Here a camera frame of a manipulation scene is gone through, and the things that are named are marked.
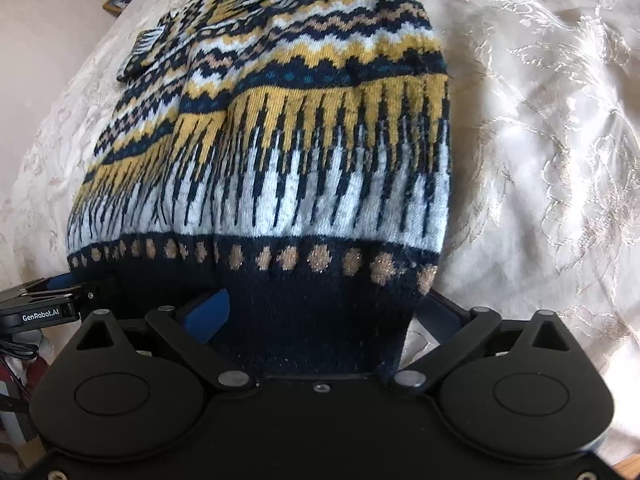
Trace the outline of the white embroidered bedspread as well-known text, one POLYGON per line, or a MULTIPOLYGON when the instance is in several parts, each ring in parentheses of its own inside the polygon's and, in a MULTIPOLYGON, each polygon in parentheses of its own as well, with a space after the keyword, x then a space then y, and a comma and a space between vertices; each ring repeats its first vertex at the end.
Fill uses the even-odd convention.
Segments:
MULTIPOLYGON (((67 215, 140 30, 188 0, 1 0, 1 284, 65 270, 67 215)), ((639 449, 639 0, 422 0, 451 77, 435 286, 557 310, 603 374, 602 456, 639 449)))

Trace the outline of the wooden photo frame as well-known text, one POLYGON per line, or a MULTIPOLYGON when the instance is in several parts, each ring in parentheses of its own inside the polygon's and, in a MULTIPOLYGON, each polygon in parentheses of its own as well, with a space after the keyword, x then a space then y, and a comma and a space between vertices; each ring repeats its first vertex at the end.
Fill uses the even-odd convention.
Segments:
POLYGON ((109 14, 119 16, 130 3, 132 3, 132 0, 106 0, 102 8, 109 14))

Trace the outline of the navy yellow patterned knit sweater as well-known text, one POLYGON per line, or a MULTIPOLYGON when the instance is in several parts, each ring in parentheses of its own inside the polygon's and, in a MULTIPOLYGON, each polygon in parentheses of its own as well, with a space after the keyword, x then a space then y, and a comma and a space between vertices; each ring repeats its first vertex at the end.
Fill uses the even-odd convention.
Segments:
POLYGON ((266 374, 395 368, 450 196, 449 77, 420 0, 190 0, 140 32, 67 225, 127 308, 224 290, 266 374))

